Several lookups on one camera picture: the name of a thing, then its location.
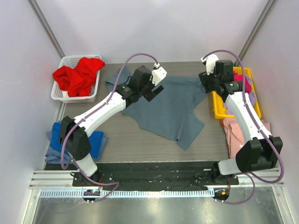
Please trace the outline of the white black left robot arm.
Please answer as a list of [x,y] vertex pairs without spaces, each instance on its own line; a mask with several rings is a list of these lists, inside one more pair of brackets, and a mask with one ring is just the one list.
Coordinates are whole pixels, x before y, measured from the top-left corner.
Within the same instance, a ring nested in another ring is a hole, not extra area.
[[153,70],[145,66],[137,68],[128,81],[117,84],[109,95],[85,113],[61,122],[59,142],[84,173],[83,180],[89,186],[95,186],[100,179],[97,165],[90,154],[89,137],[106,120],[145,98],[153,100],[164,87],[160,82],[166,77],[166,70],[155,65]]

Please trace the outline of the grey-blue t shirt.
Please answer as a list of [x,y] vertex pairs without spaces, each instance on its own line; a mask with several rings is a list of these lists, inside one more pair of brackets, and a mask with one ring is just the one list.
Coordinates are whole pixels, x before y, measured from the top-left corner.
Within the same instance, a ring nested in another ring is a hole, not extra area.
[[177,143],[186,150],[204,127],[193,113],[206,97],[198,77],[167,76],[162,80],[164,89],[152,101],[140,98],[122,110],[139,127]]

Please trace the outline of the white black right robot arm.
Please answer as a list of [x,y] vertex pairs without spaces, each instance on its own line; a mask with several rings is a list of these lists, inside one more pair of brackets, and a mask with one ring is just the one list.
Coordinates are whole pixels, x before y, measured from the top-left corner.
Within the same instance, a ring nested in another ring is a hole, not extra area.
[[235,80],[233,62],[220,60],[215,54],[201,59],[206,70],[199,78],[207,93],[216,92],[233,112],[243,135],[244,145],[234,158],[217,162],[211,172],[216,184],[224,183],[228,175],[253,173],[272,169],[278,161],[283,142],[264,126],[249,99],[246,76]]

